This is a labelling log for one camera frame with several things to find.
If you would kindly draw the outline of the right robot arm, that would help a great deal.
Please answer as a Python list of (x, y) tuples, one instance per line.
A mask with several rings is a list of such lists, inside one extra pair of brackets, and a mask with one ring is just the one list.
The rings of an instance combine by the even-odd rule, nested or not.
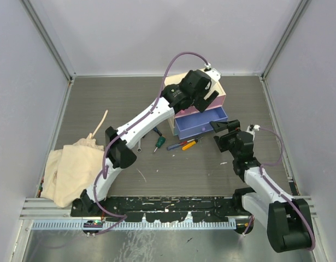
[(260, 163), (254, 155), (255, 134), (263, 127), (251, 124), (241, 130), (238, 120), (211, 121), (210, 125), (216, 133), (228, 130), (227, 134), (214, 136), (214, 140), (221, 152), (231, 153), (235, 174), (247, 184), (246, 188), (234, 192), (235, 213), (249, 212), (252, 219), (257, 219), (277, 253), (297, 249), (312, 251), (316, 239), (309, 204), (278, 186), (267, 174), (266, 164)]

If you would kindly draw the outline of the cream drawer cabinet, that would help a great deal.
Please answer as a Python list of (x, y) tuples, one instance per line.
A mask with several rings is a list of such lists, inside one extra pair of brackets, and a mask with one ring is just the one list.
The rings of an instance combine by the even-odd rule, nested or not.
[[(171, 84), (178, 84), (186, 75), (187, 73), (182, 73), (182, 74), (177, 74), (177, 75), (172, 75), (169, 76), (165, 79), (164, 84), (171, 85)], [(175, 118), (174, 116), (168, 119), (170, 128), (172, 130), (173, 135), (179, 135), (180, 131), (178, 130), (177, 126), (177, 120), (178, 118)]]

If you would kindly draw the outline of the wide purple drawer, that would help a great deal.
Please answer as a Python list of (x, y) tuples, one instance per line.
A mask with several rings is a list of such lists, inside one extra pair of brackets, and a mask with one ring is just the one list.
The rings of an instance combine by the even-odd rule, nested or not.
[(203, 113), (191, 114), (174, 120), (177, 136), (180, 140), (197, 136), (213, 130), (211, 121), (227, 121), (228, 116), (223, 107), (217, 107)]

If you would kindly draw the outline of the large pink drawer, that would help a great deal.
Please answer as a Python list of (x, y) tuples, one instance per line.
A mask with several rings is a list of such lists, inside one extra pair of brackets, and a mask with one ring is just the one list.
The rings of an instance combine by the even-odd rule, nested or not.
[(223, 89), (222, 85), (219, 82), (215, 83), (212, 86), (212, 88), (210, 89), (210, 91), (208, 92), (208, 94), (205, 96), (205, 99), (209, 98), (214, 91), (217, 91), (219, 94), (213, 100), (213, 102), (207, 107), (207, 110), (223, 106), (223, 104), (224, 104), (224, 101), (225, 101), (225, 98), (226, 98), (226, 92), (225, 92), (225, 90)]

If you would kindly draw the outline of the blue handled pliers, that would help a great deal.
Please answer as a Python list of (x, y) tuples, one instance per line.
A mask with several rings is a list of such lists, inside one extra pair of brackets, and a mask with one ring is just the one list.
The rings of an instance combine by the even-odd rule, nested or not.
[(159, 136), (162, 136), (162, 133), (158, 130), (157, 127), (152, 129), (155, 133), (157, 133)]

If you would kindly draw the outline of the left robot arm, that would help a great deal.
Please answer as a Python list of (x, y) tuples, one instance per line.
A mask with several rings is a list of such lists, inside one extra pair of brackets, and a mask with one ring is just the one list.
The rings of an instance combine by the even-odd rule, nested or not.
[(132, 148), (139, 140), (161, 122), (191, 106), (204, 112), (219, 95), (212, 88), (220, 78), (216, 69), (190, 70), (177, 84), (162, 84), (158, 97), (131, 121), (116, 129), (109, 127), (102, 169), (94, 183), (81, 193), (82, 209), (89, 216), (100, 214), (101, 201), (107, 197), (111, 184), (137, 160)]

